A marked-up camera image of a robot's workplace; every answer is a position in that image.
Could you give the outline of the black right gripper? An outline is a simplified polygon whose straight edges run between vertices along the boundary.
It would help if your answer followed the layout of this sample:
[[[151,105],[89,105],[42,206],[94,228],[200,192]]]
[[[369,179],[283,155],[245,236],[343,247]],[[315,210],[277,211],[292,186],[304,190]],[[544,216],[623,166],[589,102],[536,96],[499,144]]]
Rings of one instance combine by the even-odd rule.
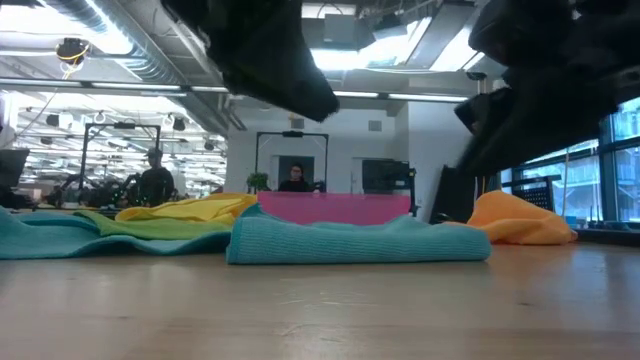
[[[489,0],[469,46],[506,68],[509,87],[455,108],[472,132],[456,165],[464,174],[592,139],[619,103],[640,97],[640,0]]]

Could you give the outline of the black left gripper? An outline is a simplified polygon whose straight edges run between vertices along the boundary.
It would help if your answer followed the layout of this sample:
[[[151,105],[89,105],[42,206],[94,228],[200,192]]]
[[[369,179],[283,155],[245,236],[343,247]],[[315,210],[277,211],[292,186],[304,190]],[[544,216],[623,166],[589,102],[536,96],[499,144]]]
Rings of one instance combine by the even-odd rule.
[[[231,93],[324,122],[340,103],[313,63],[301,7],[301,0],[164,0],[204,43]]]

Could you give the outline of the orange microfiber towel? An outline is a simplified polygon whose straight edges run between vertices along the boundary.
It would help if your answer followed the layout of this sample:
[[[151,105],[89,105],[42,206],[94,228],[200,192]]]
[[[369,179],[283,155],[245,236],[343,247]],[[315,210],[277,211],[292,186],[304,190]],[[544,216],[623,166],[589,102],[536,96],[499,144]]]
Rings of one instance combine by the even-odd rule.
[[[578,238],[560,215],[500,190],[481,195],[466,224],[492,244],[566,245]]]

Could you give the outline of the red plastic basket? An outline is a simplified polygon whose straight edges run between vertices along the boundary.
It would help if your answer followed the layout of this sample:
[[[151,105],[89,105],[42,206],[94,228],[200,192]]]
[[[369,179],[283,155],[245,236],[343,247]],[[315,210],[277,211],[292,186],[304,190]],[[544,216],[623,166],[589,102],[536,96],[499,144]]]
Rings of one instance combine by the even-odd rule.
[[[406,195],[302,192],[260,192],[257,201],[266,213],[302,225],[380,225],[407,215],[411,205]]]

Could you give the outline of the yellow microfiber towel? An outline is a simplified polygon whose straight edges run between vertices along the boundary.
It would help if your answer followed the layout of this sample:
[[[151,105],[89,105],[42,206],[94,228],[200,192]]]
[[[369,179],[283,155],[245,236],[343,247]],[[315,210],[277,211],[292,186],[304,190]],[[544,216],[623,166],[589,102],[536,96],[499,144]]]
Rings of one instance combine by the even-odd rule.
[[[119,212],[119,222],[174,219],[231,226],[247,208],[257,203],[257,196],[241,193],[214,193],[199,199],[167,202],[156,207],[132,207]]]

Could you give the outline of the blue microfiber towel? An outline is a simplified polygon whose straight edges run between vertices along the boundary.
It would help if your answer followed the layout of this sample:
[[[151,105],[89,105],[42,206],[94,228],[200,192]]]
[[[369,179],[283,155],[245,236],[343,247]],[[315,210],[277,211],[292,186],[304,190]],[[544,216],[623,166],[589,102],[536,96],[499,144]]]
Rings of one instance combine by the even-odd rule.
[[[157,256],[219,253],[228,233],[188,240],[145,240],[127,235],[103,236],[93,222],[74,214],[37,211],[13,214],[0,207],[0,260],[76,258],[142,252]]]
[[[485,261],[488,235],[465,225],[429,225],[400,216],[382,225],[318,222],[301,225],[255,204],[239,216],[226,248],[233,265]]]

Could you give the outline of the green microfiber towel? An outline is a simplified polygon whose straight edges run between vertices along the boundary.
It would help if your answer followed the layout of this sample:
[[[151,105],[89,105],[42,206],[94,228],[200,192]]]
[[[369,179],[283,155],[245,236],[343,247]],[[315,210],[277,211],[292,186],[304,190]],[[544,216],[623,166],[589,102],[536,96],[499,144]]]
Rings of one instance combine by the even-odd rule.
[[[231,226],[219,222],[192,222],[173,218],[119,222],[97,212],[74,213],[90,220],[103,236],[127,235],[145,240],[188,240],[209,233],[228,233]]]

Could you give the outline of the black perforated rack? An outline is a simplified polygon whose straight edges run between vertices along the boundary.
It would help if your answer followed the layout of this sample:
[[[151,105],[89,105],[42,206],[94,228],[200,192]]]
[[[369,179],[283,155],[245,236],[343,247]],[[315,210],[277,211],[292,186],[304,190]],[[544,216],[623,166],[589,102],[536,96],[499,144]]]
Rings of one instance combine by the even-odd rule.
[[[522,200],[555,213],[553,183],[561,179],[560,175],[526,178],[502,183],[510,188],[511,194]]]

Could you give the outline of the green potted plant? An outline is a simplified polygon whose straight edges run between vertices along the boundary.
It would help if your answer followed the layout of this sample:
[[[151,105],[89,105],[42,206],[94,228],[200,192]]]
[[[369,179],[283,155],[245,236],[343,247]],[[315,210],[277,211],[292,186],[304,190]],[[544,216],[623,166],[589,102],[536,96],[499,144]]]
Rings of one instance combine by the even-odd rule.
[[[246,184],[249,194],[257,194],[259,192],[271,190],[269,187],[269,177],[266,173],[251,173],[246,179]]]

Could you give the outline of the black leaning panel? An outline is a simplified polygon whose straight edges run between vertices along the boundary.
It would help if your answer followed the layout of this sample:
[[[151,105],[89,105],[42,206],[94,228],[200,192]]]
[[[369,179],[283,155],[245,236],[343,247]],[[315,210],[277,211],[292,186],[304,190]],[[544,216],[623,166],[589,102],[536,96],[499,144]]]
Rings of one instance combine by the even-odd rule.
[[[430,224],[445,221],[466,223],[478,197],[478,178],[444,165],[429,219]]]

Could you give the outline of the black background robot arms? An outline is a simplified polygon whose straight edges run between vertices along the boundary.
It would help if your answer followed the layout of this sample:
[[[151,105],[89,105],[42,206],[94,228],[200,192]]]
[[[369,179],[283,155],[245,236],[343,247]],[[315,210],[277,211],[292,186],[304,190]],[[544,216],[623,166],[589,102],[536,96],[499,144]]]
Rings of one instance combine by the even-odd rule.
[[[66,202],[77,202],[90,208],[136,206],[140,204],[140,180],[139,173],[129,175],[123,182],[111,179],[102,183],[73,174],[61,185],[56,185],[44,199],[56,208],[62,208]]]

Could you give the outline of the dark computer monitor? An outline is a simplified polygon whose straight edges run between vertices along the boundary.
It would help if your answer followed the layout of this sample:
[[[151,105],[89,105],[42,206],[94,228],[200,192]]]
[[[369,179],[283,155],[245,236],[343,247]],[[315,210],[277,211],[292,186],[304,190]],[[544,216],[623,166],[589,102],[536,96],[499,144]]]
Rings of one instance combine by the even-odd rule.
[[[28,149],[0,150],[0,188],[18,185],[29,154]]]

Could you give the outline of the black robot rig frame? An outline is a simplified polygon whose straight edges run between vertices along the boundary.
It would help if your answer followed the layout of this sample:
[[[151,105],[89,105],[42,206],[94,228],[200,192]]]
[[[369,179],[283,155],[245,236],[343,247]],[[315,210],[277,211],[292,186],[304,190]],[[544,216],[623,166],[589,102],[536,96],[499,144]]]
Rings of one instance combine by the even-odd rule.
[[[159,125],[136,125],[132,122],[116,122],[113,124],[98,124],[96,122],[87,123],[85,125],[85,132],[83,138],[83,148],[82,148],[82,157],[81,157],[81,168],[79,173],[79,189],[84,189],[84,183],[89,181],[86,177],[86,161],[88,155],[88,145],[89,143],[105,128],[112,127],[114,129],[120,130],[135,130],[136,128],[150,128],[156,130],[156,135],[151,137],[151,140],[155,141],[155,147],[160,149],[160,135],[161,135],[161,127]],[[128,194],[129,186],[133,181],[138,182],[141,177],[141,174],[133,174],[130,175],[121,185],[119,185],[115,190],[111,190],[110,187],[95,187],[95,192],[89,198],[87,204],[95,205],[96,207],[116,207],[119,201],[122,199],[123,195]]]
[[[316,192],[327,191],[328,134],[297,130],[259,131],[255,135],[253,173],[263,174],[265,185],[276,190],[294,163],[303,165],[305,180]]]

